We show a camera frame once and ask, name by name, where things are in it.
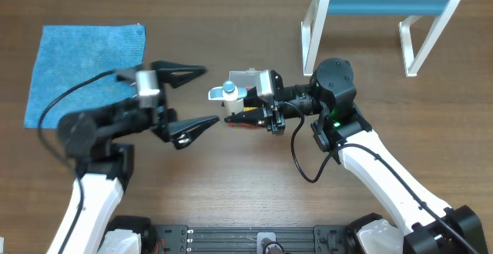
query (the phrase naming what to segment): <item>white frame leg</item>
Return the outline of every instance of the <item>white frame leg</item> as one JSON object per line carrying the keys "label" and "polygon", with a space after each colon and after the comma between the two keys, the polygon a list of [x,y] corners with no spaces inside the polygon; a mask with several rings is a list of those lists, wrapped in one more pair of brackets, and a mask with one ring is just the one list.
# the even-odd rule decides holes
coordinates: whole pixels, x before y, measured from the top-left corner
{"label": "white frame leg", "polygon": [[410,27],[415,23],[420,16],[411,15],[404,21],[399,23],[399,33],[401,34],[401,46],[402,46],[402,56],[404,59],[404,67],[407,77],[415,77],[418,73],[419,68],[423,65],[424,60],[433,48],[433,45],[437,41],[441,32],[444,30],[448,23],[448,20],[454,14],[461,0],[450,0],[445,6],[444,12],[441,15],[435,17],[433,24],[431,25],[430,31],[426,36],[426,39],[421,46],[416,57],[414,57],[413,45],[411,43],[411,30]]}
{"label": "white frame leg", "polygon": [[305,76],[311,76],[314,73],[315,58],[317,57],[318,45],[324,30],[329,1],[311,0],[307,14],[301,22],[301,52],[303,55],[303,75]]}

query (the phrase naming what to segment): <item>tabletop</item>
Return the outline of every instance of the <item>tabletop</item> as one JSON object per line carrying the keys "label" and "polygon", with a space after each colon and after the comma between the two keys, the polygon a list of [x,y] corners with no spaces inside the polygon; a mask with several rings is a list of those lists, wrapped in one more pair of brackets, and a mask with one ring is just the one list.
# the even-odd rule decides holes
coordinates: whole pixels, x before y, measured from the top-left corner
{"label": "tabletop", "polygon": [[[181,119],[222,115],[206,94],[229,70],[274,69],[284,85],[305,84],[300,22],[311,0],[0,0],[0,236],[9,253],[45,252],[65,214],[73,177],[24,129],[43,25],[145,25],[144,60],[205,65],[177,89]],[[355,102],[409,172],[452,207],[470,206],[493,240],[493,0],[462,0],[416,78],[406,78],[399,16],[329,16],[317,64],[349,60]],[[420,45],[431,24],[412,28]],[[217,123],[175,150],[150,132],[135,144],[135,172],[116,210],[157,224],[314,226],[348,224],[371,212],[390,220],[363,183],[331,162],[305,182],[290,154],[299,119],[283,136]],[[55,139],[53,131],[48,131]],[[314,176],[325,154],[305,125],[297,156]]]}

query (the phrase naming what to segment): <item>blue cloth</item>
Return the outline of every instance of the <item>blue cloth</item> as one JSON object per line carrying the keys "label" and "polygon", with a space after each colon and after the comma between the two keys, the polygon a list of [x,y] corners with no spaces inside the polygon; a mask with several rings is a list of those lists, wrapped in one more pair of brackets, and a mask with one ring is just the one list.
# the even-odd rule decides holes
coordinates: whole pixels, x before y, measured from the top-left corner
{"label": "blue cloth", "polygon": [[[24,126],[35,128],[46,106],[74,85],[110,69],[142,63],[146,32],[143,25],[45,26],[32,72]],[[82,87],[56,104],[43,128],[56,128],[67,112],[111,104],[135,95],[114,75]]]}

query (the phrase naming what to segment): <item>folded cloth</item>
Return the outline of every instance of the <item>folded cloth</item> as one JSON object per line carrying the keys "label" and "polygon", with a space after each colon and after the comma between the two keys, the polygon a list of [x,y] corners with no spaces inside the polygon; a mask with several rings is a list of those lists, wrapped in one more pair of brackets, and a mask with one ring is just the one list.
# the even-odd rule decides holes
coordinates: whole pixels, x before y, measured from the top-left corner
{"label": "folded cloth", "polygon": [[[46,106],[74,85],[110,69],[142,63],[146,32],[143,25],[44,26],[32,72],[24,126],[35,128]],[[108,105],[135,94],[114,75],[86,85],[56,104],[43,128],[56,128],[67,112]]]}

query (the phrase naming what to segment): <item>towel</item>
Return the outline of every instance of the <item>towel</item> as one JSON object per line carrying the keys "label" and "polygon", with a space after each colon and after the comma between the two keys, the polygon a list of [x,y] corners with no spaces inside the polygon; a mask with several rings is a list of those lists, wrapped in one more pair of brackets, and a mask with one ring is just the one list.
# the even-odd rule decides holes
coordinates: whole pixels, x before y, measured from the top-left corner
{"label": "towel", "polygon": [[[35,128],[46,106],[74,85],[110,69],[142,63],[146,45],[143,25],[44,26],[32,71],[24,126]],[[135,95],[135,89],[109,75],[86,85],[56,104],[43,128],[56,128],[64,114],[108,105]]]}

